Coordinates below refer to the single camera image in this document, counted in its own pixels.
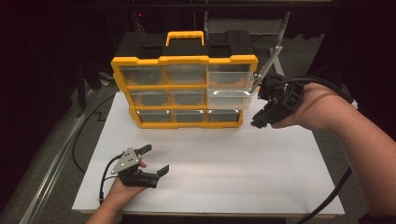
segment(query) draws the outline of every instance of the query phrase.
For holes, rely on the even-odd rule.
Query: white table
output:
[[[139,129],[117,93],[93,152],[73,210],[92,212],[107,163],[127,147],[152,144],[144,155],[155,173],[170,171],[156,189],[139,194],[123,213],[144,215],[300,216],[313,211],[333,183],[313,134],[301,127],[274,130],[249,125],[264,101],[253,99],[240,128]],[[105,183],[105,195],[112,184]],[[343,215],[339,198],[320,215]]]

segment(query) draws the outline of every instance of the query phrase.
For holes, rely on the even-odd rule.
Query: carrying handle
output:
[[[204,45],[204,32],[203,31],[173,31],[168,33],[166,38],[166,46],[169,46],[171,39],[190,39],[200,38],[202,46]]]

